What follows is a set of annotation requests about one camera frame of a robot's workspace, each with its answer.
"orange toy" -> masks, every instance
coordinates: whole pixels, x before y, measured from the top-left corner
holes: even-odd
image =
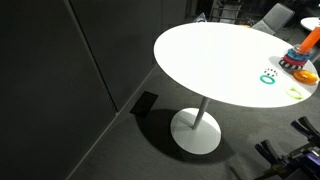
[[[296,70],[293,72],[293,77],[305,84],[314,84],[318,80],[317,75],[307,70]]]
[[[301,54],[306,54],[320,39],[320,27],[315,27],[314,30],[308,35],[308,37],[299,46]]]

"floor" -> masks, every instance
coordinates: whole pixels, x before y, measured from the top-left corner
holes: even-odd
[[[299,28],[283,29],[277,36],[291,36],[291,44],[305,38]],[[140,118],[130,110],[144,91],[158,98],[148,116]],[[309,99],[282,108],[246,108],[211,100],[207,112],[219,123],[222,141],[212,153],[195,156],[175,144],[169,125],[176,112],[198,108],[201,100],[200,95],[177,84],[156,66],[70,179],[249,180],[269,168],[254,149],[256,143],[269,139],[279,154],[306,144],[306,139],[290,127],[302,116],[320,130],[319,88]]]

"black floor mat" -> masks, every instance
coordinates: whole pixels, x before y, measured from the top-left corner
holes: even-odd
[[[139,117],[147,117],[151,107],[156,102],[158,95],[150,93],[150,92],[143,92],[139,100],[131,109],[130,113],[134,114]]]

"white round table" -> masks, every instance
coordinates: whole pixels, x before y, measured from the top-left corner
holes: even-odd
[[[319,17],[307,17],[300,21],[301,26],[312,31],[316,26],[320,26]]]
[[[320,19],[319,17],[307,17],[303,18],[300,21],[302,27],[306,28],[309,31],[312,31],[316,26],[320,26]],[[315,52],[310,59],[311,62],[315,62],[317,59],[320,58],[320,50]]]
[[[204,96],[200,109],[183,109],[173,117],[171,133],[176,143],[193,154],[207,154],[219,145],[220,127],[205,112],[210,99],[271,108],[310,97],[318,82],[299,83],[278,64],[291,47],[264,32],[224,23],[191,23],[164,32],[154,45],[159,66],[176,82]],[[317,74],[310,62],[304,69]],[[265,76],[273,76],[274,84]],[[289,96],[290,88],[303,98]]]

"table base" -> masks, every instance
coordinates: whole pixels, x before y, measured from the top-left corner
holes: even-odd
[[[187,108],[174,115],[171,135],[176,143],[192,154],[207,154],[216,149],[221,140],[217,121],[207,112],[203,114],[196,130],[192,129],[199,109]]]

